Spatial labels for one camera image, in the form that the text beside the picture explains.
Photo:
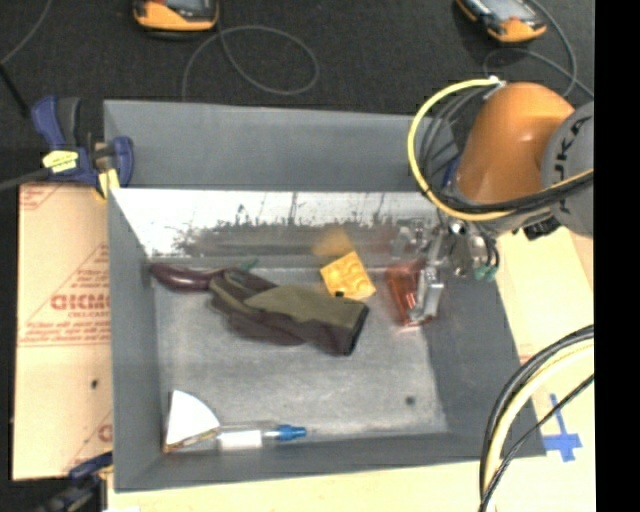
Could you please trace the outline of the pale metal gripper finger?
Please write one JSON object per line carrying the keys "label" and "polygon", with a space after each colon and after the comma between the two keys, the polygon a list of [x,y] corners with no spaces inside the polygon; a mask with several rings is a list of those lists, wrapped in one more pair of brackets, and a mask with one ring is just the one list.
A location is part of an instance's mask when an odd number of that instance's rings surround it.
{"label": "pale metal gripper finger", "polygon": [[432,301],[434,280],[435,271],[432,268],[424,268],[419,272],[416,291],[412,295],[407,313],[411,323],[423,323],[434,317]]}
{"label": "pale metal gripper finger", "polygon": [[443,290],[444,284],[440,281],[427,285],[424,295],[424,315],[426,319],[433,319],[437,316]]}

